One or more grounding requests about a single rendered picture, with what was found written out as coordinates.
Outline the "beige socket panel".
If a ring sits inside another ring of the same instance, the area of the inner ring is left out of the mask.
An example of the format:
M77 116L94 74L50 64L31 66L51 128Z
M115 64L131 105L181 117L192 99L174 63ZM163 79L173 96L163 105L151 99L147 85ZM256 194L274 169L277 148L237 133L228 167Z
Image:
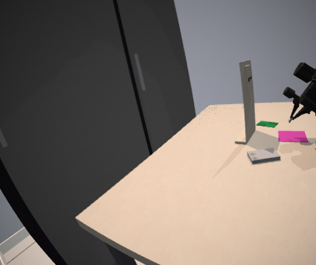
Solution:
M239 62L239 70L241 73L242 96L245 110L245 128L235 140L235 144L247 144L256 131L251 60Z

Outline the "translucent pink square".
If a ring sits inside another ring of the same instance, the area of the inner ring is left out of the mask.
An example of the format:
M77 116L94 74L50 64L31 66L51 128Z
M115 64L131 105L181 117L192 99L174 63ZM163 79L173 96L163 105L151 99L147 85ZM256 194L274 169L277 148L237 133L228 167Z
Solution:
M308 142L305 131L282 131L278 130L278 141L285 142Z

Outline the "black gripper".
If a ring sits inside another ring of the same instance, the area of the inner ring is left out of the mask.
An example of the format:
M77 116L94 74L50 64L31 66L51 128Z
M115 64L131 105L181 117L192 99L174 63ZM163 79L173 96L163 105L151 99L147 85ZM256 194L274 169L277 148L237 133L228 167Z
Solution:
M312 90L311 90L312 89ZM286 87L285 91L283 92L283 94L287 97L287 98L294 98L293 100L293 104L294 104L294 108L292 110L291 113L291 117L293 117L294 113L296 112L296 110L298 109L299 105L300 105L300 101L302 100L302 96L305 95L306 92L310 92L311 94L313 94L314 96L316 96L316 89L313 88L312 86L308 85L306 87L306 90L303 92L303 94L301 96L296 95L295 94L295 90L290 89L289 87ZM316 115L316 111L313 110L313 108L311 108L310 110L306 109L305 106L303 106L302 109L300 109L300 111L293 117L292 120L294 120L295 118L298 118L300 115L303 114L310 114L310 112L313 111Z

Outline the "green square patch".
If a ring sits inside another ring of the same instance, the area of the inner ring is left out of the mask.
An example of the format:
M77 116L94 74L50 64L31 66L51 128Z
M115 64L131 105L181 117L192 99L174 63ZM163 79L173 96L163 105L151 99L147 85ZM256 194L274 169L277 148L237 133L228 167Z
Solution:
M256 125L257 126L263 126L263 127L273 127L273 128L275 128L277 124L279 124L279 123L260 121Z

